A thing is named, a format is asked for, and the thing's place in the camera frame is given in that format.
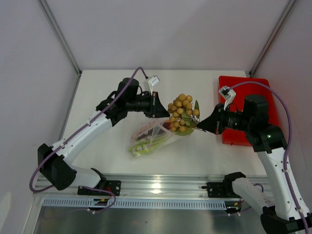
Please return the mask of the papaya slice toy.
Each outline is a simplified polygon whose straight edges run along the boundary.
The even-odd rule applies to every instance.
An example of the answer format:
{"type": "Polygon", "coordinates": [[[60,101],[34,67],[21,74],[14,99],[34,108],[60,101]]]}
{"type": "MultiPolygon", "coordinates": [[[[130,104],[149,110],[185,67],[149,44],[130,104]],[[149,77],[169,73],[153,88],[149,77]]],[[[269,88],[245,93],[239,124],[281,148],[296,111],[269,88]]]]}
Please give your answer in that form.
{"type": "Polygon", "coordinates": [[[132,139],[147,138],[153,141],[157,136],[161,134],[168,134],[169,130],[163,125],[165,122],[162,121],[150,121],[142,124],[138,130],[132,135],[132,139]]]}

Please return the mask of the longan fruit bunch toy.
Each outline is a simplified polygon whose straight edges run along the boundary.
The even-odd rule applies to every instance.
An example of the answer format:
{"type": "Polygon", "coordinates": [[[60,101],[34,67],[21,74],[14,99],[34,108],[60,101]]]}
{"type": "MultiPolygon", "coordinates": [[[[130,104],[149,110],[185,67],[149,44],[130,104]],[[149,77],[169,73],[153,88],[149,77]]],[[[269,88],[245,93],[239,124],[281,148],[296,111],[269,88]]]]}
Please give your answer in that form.
{"type": "Polygon", "coordinates": [[[168,104],[169,130],[178,136],[191,135],[195,130],[205,132],[198,127],[200,123],[200,108],[193,96],[179,94],[168,104]]]}

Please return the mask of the clear zip top bag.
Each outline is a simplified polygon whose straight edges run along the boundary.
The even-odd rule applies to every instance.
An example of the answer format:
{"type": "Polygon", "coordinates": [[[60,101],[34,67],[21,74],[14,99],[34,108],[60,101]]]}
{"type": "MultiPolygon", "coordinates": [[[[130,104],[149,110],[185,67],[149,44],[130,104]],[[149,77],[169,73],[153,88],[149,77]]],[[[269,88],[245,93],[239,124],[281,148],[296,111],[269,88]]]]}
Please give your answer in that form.
{"type": "Polygon", "coordinates": [[[171,131],[169,119],[158,118],[141,124],[131,136],[128,152],[133,157],[149,156],[183,138],[171,131]]]}

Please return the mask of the white green leek toy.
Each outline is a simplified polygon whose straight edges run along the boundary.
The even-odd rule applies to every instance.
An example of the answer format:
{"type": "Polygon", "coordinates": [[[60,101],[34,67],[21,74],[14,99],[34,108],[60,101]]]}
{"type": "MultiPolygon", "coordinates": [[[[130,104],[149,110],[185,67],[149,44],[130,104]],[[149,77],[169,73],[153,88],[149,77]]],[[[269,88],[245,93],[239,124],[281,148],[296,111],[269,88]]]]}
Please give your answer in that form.
{"type": "Polygon", "coordinates": [[[147,138],[135,139],[130,144],[128,152],[134,157],[147,156],[164,146],[168,140],[168,135],[159,135],[153,141],[147,138]]]}

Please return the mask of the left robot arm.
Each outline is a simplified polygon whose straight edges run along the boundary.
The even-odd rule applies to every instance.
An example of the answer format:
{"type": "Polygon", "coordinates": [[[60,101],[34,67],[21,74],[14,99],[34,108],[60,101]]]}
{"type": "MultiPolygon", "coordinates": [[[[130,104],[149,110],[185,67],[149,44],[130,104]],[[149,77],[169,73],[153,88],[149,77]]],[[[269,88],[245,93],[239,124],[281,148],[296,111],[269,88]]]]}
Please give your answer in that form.
{"type": "Polygon", "coordinates": [[[95,195],[105,191],[106,178],[102,173],[95,168],[75,167],[72,163],[88,144],[126,118],[129,112],[143,112],[149,118],[169,116],[157,92],[138,94],[138,89],[136,79],[124,78],[118,89],[96,107],[75,133],[52,146],[43,144],[38,148],[39,171],[53,187],[59,191],[71,185],[88,187],[95,195]]]}

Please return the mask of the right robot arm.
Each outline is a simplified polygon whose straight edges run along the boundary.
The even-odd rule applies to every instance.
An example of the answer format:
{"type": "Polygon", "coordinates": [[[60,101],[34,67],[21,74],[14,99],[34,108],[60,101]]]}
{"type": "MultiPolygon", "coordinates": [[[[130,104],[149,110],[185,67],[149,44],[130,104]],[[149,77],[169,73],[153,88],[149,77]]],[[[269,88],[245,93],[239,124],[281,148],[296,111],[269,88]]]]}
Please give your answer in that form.
{"type": "Polygon", "coordinates": [[[284,134],[279,126],[269,123],[269,104],[263,96],[247,95],[241,112],[231,112],[224,104],[218,104],[197,127],[215,135],[225,129],[244,132],[265,169],[273,194],[265,195],[238,172],[224,177],[225,195],[242,197],[258,213],[268,234],[309,232],[312,214],[296,185],[284,134]]]}

